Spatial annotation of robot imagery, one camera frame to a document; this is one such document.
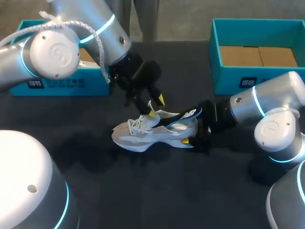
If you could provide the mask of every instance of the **white sneaker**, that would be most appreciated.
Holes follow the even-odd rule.
[[[163,110],[141,115],[139,119],[129,119],[113,129],[112,139],[120,147],[134,152],[144,152],[156,142],[164,142],[173,147],[193,148],[188,138],[197,132],[196,117],[201,107],[194,107],[183,113],[169,113]]]

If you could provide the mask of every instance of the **white shoelace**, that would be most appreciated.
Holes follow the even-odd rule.
[[[129,119],[127,121],[129,132],[130,132],[131,135],[136,135],[136,134],[139,134],[139,133],[147,133],[147,134],[152,133],[152,131],[149,131],[149,130],[145,129],[146,125],[143,125],[141,127],[141,123],[143,122],[144,117],[145,117],[144,115],[141,115],[136,120]]]
[[[83,61],[80,61],[78,66],[79,66],[79,68],[85,68],[86,67],[86,65],[84,64]]]
[[[78,26],[86,29],[93,35],[94,39],[96,40],[98,47],[99,47],[99,52],[100,52],[100,68],[102,75],[104,76],[105,80],[107,83],[110,83],[110,76],[108,75],[106,69],[105,69],[105,53],[104,53],[104,47],[103,43],[100,39],[100,37],[96,34],[95,30],[89,26],[88,24],[81,22],[81,21],[61,21],[54,17],[53,15],[50,15],[44,11],[40,11],[39,14],[46,20],[50,20],[53,23],[45,23],[41,25],[34,25],[31,27],[27,27],[25,29],[16,31],[12,33],[11,35],[7,36],[4,38],[2,41],[0,41],[0,47],[4,46],[5,44],[9,43],[10,41],[14,40],[15,38],[18,38],[22,35],[29,34],[32,32],[38,32],[38,31],[45,31],[45,30],[54,30],[54,29],[64,29],[68,28],[69,26]]]

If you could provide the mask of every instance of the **white cable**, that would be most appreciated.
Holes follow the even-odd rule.
[[[34,26],[31,26],[31,27],[27,27],[23,30],[16,31],[16,32],[12,33],[11,35],[7,36],[6,38],[4,38],[2,41],[0,41],[0,47],[4,46],[8,42],[10,42],[13,39],[15,39],[17,37],[20,37],[24,34],[28,34],[28,33],[32,33],[32,32],[38,32],[38,31],[42,31],[42,30],[64,29],[64,28],[69,27],[71,25],[76,25],[76,26],[82,27],[82,28],[86,29],[87,31],[89,31],[90,34],[92,34],[93,37],[95,38],[95,40],[98,44],[98,47],[99,47],[99,52],[100,52],[101,72],[102,72],[106,82],[107,83],[110,82],[109,75],[107,74],[107,71],[105,69],[105,63],[104,63],[105,53],[104,53],[104,47],[103,47],[102,41],[101,41],[100,37],[96,34],[95,30],[90,25],[88,25],[84,22],[81,22],[81,21],[60,21],[56,17],[54,17],[52,15],[49,15],[47,12],[44,12],[44,11],[40,11],[39,14],[44,19],[53,21],[54,24],[34,25]]]

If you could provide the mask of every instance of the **table surface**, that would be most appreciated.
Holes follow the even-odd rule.
[[[208,42],[133,48],[160,64],[158,85],[167,111],[214,99]],[[25,132],[44,144],[76,197],[81,229],[269,229],[269,187],[247,174],[251,132],[219,135],[209,156],[163,144],[137,154],[111,140],[113,127],[138,117],[134,107],[123,106],[118,87],[102,98],[6,93],[0,99],[0,128]]]

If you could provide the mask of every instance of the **open box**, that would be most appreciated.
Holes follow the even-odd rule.
[[[214,19],[210,62],[216,95],[233,95],[289,71],[305,80],[303,20]]]
[[[18,30],[45,23],[45,20],[23,20]],[[25,38],[20,36],[11,44]],[[69,78],[50,80],[39,78],[34,81],[19,84],[11,89],[13,96],[105,96],[109,95],[109,85],[101,73],[100,67],[93,63],[93,59],[84,50],[80,50],[81,61],[91,62],[93,68],[80,67]]]

